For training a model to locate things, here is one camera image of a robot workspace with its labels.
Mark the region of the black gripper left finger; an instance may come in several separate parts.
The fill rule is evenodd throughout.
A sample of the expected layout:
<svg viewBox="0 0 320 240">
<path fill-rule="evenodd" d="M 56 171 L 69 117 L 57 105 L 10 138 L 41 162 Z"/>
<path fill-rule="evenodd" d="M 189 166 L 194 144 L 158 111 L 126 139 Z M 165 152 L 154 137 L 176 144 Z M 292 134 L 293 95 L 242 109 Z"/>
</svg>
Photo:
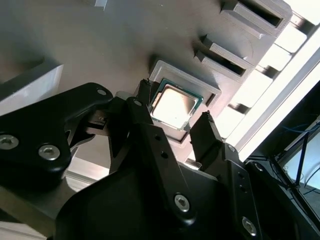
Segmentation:
<svg viewBox="0 0 320 240">
<path fill-rule="evenodd" d="M 33 227 L 52 226 L 75 195 L 63 179 L 72 150 L 94 136 L 90 118 L 97 112 L 105 118 L 97 130 L 110 140 L 116 171 L 136 162 L 176 161 L 143 103 L 115 98 L 101 85 L 86 83 L 0 118 L 2 211 Z"/>
</svg>

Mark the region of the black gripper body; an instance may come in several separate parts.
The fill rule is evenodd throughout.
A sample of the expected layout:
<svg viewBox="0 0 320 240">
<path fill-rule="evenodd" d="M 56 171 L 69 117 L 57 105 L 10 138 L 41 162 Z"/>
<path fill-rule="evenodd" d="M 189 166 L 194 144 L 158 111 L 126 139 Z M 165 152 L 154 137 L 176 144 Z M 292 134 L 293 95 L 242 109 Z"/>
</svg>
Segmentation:
<svg viewBox="0 0 320 240">
<path fill-rule="evenodd" d="M 174 159 L 138 161 L 72 196 L 55 240 L 223 240 L 238 237 L 227 187 L 238 165 L 207 174 Z"/>
</svg>

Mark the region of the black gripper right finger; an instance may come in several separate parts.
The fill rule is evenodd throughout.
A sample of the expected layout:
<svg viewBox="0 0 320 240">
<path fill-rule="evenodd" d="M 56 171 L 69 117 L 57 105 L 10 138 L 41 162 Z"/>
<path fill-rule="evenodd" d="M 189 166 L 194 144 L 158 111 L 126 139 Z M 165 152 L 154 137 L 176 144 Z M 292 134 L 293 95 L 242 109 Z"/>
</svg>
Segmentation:
<svg viewBox="0 0 320 240">
<path fill-rule="evenodd" d="M 195 159 L 202 172 L 215 177 L 218 189 L 217 235 L 222 240 L 317 240 L 320 220 L 302 195 L 268 160 L 241 162 L 225 143 L 209 111 L 190 130 Z"/>
</svg>

